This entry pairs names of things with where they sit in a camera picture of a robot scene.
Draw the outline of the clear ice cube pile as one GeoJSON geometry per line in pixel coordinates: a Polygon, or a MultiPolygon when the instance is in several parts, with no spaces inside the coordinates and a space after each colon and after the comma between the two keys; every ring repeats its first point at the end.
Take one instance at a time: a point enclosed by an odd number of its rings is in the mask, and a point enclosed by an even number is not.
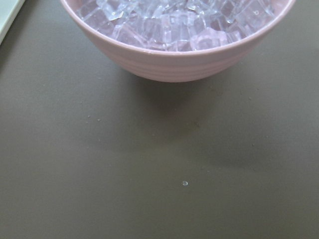
{"type": "Polygon", "coordinates": [[[76,15],[119,42],[160,51],[234,43],[275,16],[269,0],[84,0],[76,15]]]}

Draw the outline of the pink plastic bowl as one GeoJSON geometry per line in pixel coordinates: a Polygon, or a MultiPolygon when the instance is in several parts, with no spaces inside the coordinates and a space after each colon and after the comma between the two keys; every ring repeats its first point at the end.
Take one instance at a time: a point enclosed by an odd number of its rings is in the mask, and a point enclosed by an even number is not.
{"type": "Polygon", "coordinates": [[[75,13],[80,0],[63,0],[62,6],[86,37],[124,70],[159,82],[189,82],[215,75],[242,60],[286,17],[293,0],[272,1],[275,19],[242,40],[213,49],[167,52],[130,46],[111,39],[85,24],[75,13]]]}

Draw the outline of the cream serving tray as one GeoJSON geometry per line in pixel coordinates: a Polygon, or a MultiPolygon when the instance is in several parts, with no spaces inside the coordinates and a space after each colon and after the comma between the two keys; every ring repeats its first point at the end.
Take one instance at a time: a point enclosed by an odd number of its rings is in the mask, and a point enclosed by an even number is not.
{"type": "Polygon", "coordinates": [[[22,8],[25,0],[0,0],[0,43],[22,8]]]}

